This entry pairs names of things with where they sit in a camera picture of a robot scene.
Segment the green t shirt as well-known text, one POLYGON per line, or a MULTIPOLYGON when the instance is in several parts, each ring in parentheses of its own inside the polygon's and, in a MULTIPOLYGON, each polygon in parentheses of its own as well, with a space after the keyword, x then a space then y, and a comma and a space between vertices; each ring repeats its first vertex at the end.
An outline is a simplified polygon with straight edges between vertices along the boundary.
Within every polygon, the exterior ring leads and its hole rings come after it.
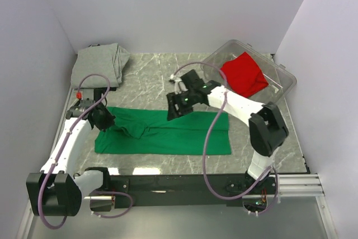
POLYGON ((195 111, 167 120, 164 110, 110 107, 115 124, 95 140, 97 154, 201 155, 216 113, 195 111))

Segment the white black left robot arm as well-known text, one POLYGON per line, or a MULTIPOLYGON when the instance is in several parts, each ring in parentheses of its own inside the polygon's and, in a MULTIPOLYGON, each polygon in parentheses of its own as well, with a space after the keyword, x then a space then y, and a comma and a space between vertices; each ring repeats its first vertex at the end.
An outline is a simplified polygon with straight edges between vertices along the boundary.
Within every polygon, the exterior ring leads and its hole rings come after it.
POLYGON ((64 130, 40 172, 30 173, 26 188, 34 215, 39 216, 39 204, 43 216, 75 216, 82 199, 95 191, 106 195, 112 188, 110 174, 105 167, 90 167, 74 179, 75 164, 87 136, 94 127, 106 130, 114 125, 115 117, 100 104, 81 120, 80 109, 71 107, 66 113, 64 130))

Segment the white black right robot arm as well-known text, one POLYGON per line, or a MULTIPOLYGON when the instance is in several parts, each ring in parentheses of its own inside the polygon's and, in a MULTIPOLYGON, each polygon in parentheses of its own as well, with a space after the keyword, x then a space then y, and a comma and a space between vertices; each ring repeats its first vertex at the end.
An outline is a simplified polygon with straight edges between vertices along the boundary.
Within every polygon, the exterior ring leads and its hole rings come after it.
POLYGON ((264 178, 269 174, 276 150, 289 135, 285 120, 278 106, 269 102, 252 101, 227 89, 223 85, 206 83, 201 87, 167 94, 168 120, 193 112, 196 104, 205 104, 224 111, 246 124, 254 150, 247 170, 246 189, 253 194, 265 187, 264 178))

